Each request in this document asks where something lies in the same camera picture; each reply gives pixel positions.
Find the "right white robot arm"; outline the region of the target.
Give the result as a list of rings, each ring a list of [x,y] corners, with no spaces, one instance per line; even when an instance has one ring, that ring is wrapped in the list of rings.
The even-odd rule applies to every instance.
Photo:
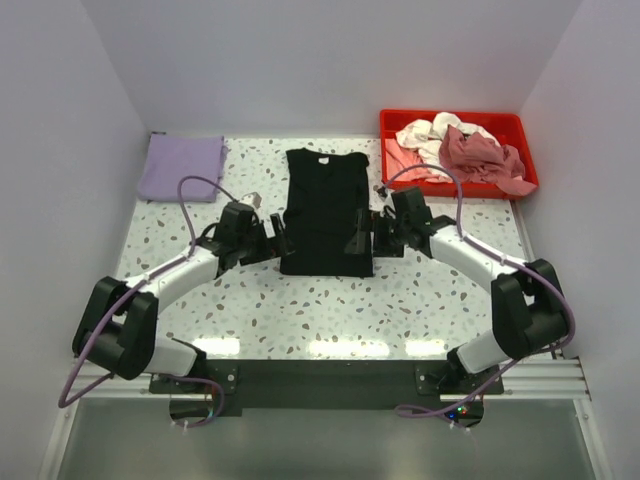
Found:
[[[435,216],[416,188],[396,191],[381,211],[358,209],[349,255],[400,258],[411,248],[464,274],[491,297],[491,327],[447,355],[448,386],[469,392],[481,373],[569,340],[574,321],[554,267],[507,255],[466,233],[458,219]]]

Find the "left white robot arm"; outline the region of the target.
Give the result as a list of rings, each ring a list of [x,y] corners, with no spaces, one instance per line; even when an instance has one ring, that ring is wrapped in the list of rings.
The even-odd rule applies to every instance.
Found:
[[[238,265],[291,254],[281,217],[272,214],[270,222],[266,228],[252,206],[232,201],[173,259],[124,280],[102,278],[72,340],[73,353],[125,380],[166,375],[185,392],[200,390],[207,380],[206,354],[188,342],[158,337],[159,315]]]

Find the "black t shirt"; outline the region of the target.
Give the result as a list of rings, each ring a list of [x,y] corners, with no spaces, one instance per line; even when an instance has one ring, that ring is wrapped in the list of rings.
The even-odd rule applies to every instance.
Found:
[[[306,148],[286,152],[289,170],[283,215],[293,252],[281,259],[288,276],[367,278],[373,275],[371,247],[362,254],[345,248],[355,233],[356,214],[369,208],[368,157],[333,155]]]

